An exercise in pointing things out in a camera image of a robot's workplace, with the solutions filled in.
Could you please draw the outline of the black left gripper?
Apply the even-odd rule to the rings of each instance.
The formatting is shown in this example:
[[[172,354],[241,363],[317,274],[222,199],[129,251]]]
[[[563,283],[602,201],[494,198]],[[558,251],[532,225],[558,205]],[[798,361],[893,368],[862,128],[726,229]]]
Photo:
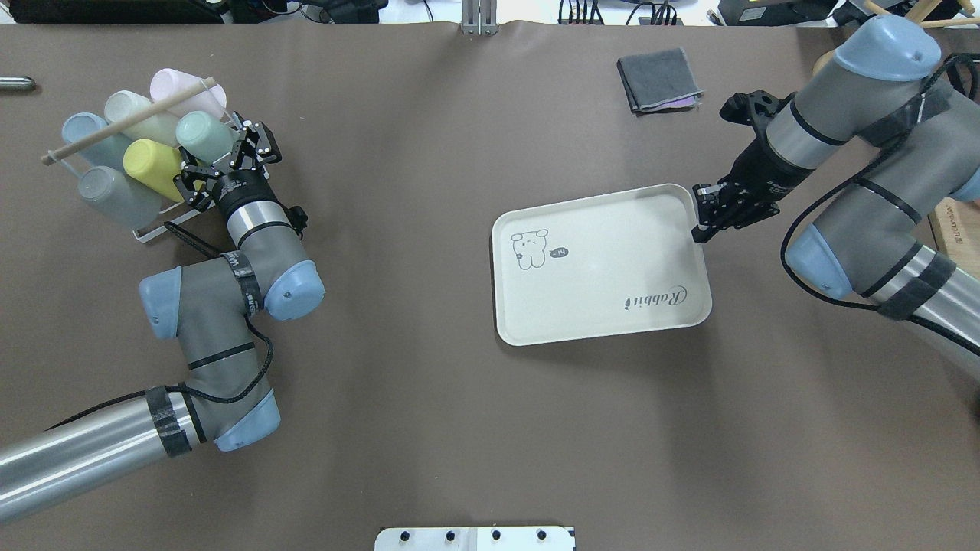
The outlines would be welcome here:
[[[234,140],[230,153],[212,165],[199,161],[178,144],[181,172],[175,187],[187,206],[206,212],[216,205],[225,217],[255,201],[280,205],[267,182],[266,165],[279,163],[283,154],[265,123],[231,116]]]

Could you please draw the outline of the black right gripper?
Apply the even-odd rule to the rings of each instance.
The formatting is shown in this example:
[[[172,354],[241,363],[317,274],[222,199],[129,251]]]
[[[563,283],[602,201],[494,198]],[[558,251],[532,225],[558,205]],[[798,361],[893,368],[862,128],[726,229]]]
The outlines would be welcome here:
[[[724,121],[749,126],[755,139],[716,184],[691,188],[697,207],[697,226],[691,230],[695,242],[707,243],[718,230],[743,229],[780,212],[777,202],[797,187],[797,161],[777,151],[767,129],[793,98],[763,90],[736,92],[721,106]]]

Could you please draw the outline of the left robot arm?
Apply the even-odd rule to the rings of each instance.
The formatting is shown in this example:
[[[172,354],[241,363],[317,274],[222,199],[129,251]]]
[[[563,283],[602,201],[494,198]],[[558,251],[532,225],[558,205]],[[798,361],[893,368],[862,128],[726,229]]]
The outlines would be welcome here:
[[[174,182],[190,206],[217,207],[234,248],[138,286],[156,336],[178,339],[188,379],[109,400],[2,450],[3,523],[20,520],[213,442],[233,451],[270,435],[280,415],[266,373],[273,346],[256,352],[252,317],[295,320],[322,303],[325,287],[301,235],[308,217],[286,208],[267,181],[280,161],[265,123],[234,112],[234,143],[210,167],[179,148]]]

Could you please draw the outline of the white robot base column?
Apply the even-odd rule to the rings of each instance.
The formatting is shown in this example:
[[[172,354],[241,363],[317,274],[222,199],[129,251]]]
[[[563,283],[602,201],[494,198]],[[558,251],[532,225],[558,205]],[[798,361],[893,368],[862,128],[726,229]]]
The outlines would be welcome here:
[[[480,527],[389,527],[374,550],[575,550],[573,527],[556,524]]]

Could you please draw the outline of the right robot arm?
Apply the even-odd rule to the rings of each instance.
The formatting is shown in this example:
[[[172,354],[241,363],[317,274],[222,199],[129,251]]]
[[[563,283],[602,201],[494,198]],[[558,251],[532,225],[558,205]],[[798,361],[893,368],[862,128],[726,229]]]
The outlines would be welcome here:
[[[800,91],[731,96],[722,119],[755,132],[728,174],[693,189],[693,240],[777,215],[778,202],[852,139],[877,157],[815,202],[788,231],[780,260],[799,286],[834,305],[910,322],[978,376],[978,280],[913,229],[942,199],[978,199],[978,104],[944,77],[958,57],[916,22],[876,15]]]

